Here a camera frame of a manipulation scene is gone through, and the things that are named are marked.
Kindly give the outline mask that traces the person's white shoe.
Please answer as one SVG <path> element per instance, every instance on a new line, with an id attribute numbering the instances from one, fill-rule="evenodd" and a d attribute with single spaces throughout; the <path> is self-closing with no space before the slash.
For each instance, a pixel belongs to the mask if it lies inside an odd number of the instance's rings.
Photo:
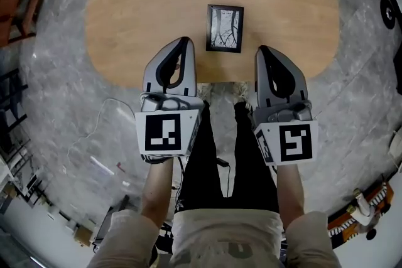
<path id="1" fill-rule="evenodd" d="M 249 101 L 249 85 L 247 82 L 234 82 L 233 83 L 233 98 L 234 104 L 244 103 L 248 111 L 252 111 L 253 107 Z"/>
<path id="2" fill-rule="evenodd" d="M 215 83 L 198 83 L 197 96 L 210 104 L 216 96 Z"/>

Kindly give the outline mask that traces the person's right white shoe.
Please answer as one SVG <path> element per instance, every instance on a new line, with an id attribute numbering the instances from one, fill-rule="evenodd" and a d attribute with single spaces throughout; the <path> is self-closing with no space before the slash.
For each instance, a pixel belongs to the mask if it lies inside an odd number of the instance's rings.
<path id="1" fill-rule="evenodd" d="M 233 83 L 233 98 L 234 104 L 244 103 L 248 111 L 252 111 L 253 107 L 249 101 L 249 85 L 247 82 L 234 82 Z"/>

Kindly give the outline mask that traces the person's left forearm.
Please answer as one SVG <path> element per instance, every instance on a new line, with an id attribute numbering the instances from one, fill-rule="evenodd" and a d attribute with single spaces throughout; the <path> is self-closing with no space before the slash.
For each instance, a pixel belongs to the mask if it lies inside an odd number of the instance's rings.
<path id="1" fill-rule="evenodd" d="M 173 158 L 164 163 L 152 164 L 145 181 L 141 214 L 158 228 L 163 225 L 171 199 Z"/>

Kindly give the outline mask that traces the person's right forearm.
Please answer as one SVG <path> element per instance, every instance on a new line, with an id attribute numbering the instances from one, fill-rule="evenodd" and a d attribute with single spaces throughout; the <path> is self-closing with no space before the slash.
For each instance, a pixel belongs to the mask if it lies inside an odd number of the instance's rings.
<path id="1" fill-rule="evenodd" d="M 296 164 L 277 168 L 277 198 L 284 230 L 297 218 L 305 214 L 304 189 Z"/>

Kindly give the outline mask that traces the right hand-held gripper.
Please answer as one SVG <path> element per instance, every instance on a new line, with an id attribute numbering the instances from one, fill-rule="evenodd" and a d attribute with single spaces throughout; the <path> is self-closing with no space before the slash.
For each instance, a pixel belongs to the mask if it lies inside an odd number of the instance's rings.
<path id="1" fill-rule="evenodd" d="M 251 113 L 251 121 L 265 165 L 315 161 L 318 122 L 307 100 L 304 74 L 286 55 L 266 45 L 258 48 L 255 66 L 260 108 Z"/>

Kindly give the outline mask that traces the wooden coffee table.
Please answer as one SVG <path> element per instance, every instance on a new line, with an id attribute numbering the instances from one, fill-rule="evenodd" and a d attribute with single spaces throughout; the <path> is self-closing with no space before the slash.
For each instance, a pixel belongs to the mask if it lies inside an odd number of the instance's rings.
<path id="1" fill-rule="evenodd" d="M 241 52 L 207 51 L 207 7 L 244 10 Z M 167 43 L 187 36 L 195 45 L 199 82 L 254 79 L 254 55 L 268 45 L 308 78 L 324 71 L 339 44 L 338 0 L 88 0 L 87 51 L 110 83 L 141 88 L 147 63 Z"/>

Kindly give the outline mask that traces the person's black trousers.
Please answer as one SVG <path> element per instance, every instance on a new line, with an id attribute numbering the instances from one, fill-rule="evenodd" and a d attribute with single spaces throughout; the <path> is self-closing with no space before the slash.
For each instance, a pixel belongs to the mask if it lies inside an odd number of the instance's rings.
<path id="1" fill-rule="evenodd" d="M 195 143 L 185 167 L 175 209 L 177 213 L 196 209 L 279 212 L 276 185 L 253 134 L 248 116 L 250 111 L 252 108 L 245 101 L 234 104 L 237 130 L 234 150 L 236 168 L 232 195 L 225 197 L 217 167 L 209 103 L 205 103 Z"/>

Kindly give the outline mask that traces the black framed picture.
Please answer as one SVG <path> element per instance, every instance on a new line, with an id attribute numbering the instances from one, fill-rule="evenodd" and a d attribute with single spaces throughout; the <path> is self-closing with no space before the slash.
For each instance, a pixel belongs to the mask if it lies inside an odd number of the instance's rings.
<path id="1" fill-rule="evenodd" d="M 205 49 L 240 54 L 243 22 L 243 7 L 209 4 Z"/>

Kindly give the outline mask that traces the black box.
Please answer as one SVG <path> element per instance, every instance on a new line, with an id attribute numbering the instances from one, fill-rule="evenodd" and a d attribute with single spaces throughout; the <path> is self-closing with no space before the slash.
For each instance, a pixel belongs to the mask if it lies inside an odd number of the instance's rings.
<path id="1" fill-rule="evenodd" d="M 396 90 L 397 93 L 402 95 L 402 45 L 398 49 L 397 53 L 395 54 L 393 58 L 393 63 L 394 63 L 394 69 L 396 73 L 396 80 L 397 80 L 397 86 Z"/>

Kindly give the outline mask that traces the person's left white shoe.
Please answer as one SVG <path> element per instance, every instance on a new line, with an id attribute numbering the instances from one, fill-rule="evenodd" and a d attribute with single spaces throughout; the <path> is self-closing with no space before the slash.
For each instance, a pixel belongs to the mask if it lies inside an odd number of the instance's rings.
<path id="1" fill-rule="evenodd" d="M 198 83 L 197 96 L 210 104 L 216 96 L 215 83 Z"/>

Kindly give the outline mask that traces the white round stool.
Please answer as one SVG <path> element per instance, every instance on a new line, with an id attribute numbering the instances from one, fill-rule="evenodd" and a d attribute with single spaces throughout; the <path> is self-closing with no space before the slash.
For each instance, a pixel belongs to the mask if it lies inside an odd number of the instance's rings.
<path id="1" fill-rule="evenodd" d="M 402 174 L 402 126 L 393 131 L 388 153 L 396 166 L 397 172 Z"/>

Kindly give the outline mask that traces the person's white shirt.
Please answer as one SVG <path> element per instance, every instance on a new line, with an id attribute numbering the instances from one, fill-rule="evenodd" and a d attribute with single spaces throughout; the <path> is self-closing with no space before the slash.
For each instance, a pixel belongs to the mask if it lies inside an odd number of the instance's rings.
<path id="1" fill-rule="evenodd" d="M 159 232 L 143 215 L 117 212 L 87 268 L 148 268 Z M 275 212 L 187 210 L 174 215 L 172 233 L 173 268 L 341 268 L 322 212 L 283 230 Z"/>

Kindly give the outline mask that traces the white plush toy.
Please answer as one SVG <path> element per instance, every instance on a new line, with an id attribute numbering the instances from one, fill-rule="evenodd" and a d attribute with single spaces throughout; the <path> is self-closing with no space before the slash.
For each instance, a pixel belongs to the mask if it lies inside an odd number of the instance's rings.
<path id="1" fill-rule="evenodd" d="M 367 202 L 363 193 L 358 188 L 354 190 L 354 198 L 357 205 L 352 217 L 357 222 L 356 232 L 364 233 L 367 240 L 372 240 L 377 234 L 375 226 L 379 220 L 376 209 Z"/>

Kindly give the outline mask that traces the orange striped mat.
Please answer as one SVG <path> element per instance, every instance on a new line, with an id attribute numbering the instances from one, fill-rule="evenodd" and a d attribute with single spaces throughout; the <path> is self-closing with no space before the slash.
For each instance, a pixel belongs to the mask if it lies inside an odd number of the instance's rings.
<path id="1" fill-rule="evenodd" d="M 380 185 L 372 185 L 367 191 L 363 192 L 363 195 L 367 202 L 375 207 L 380 219 L 390 209 L 394 191 L 389 183 L 384 181 Z M 357 222 L 352 217 L 356 205 L 357 202 L 353 195 L 352 202 L 348 207 L 328 218 L 328 233 L 333 249 L 359 234 L 356 232 Z"/>

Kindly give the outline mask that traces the dark wooden side table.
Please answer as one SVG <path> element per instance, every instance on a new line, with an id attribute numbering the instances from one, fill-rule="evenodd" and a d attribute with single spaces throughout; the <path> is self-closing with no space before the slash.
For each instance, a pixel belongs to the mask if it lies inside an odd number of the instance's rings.
<path id="1" fill-rule="evenodd" d="M 101 243 L 106 236 L 107 232 L 111 227 L 111 219 L 112 215 L 116 212 L 122 211 L 126 208 L 129 203 L 129 196 L 125 195 L 124 198 L 115 206 L 112 206 L 108 209 L 102 223 L 99 226 L 96 226 L 93 236 L 92 236 L 92 245 L 93 245 L 93 252 L 96 253 Z"/>

